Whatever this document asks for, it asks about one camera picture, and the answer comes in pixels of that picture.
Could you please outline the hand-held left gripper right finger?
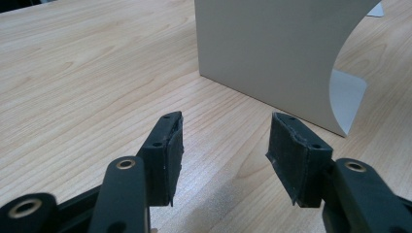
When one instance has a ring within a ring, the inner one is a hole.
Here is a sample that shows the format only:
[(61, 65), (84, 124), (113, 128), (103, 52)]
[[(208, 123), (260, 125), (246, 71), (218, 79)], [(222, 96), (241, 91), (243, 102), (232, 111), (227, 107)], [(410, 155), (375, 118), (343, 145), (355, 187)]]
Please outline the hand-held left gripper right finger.
[(292, 203), (301, 208), (319, 208), (323, 171), (333, 149), (298, 118), (274, 113), (266, 157)]

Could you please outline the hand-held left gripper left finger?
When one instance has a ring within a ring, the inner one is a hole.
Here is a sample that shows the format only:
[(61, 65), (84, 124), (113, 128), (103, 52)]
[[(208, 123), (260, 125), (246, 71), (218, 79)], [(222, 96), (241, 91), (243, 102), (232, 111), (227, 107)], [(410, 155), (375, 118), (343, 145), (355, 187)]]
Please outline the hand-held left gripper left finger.
[(178, 111), (161, 116), (137, 152), (145, 164), (150, 206), (173, 205), (183, 154), (182, 113)]

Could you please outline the expandable grey metal bookend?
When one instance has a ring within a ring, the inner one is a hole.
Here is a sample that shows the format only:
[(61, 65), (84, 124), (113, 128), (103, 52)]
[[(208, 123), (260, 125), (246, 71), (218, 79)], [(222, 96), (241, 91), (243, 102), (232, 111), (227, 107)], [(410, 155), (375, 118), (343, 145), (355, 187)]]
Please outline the expandable grey metal bookend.
[(366, 89), (335, 70), (381, 0), (194, 0), (199, 73), (347, 136)]

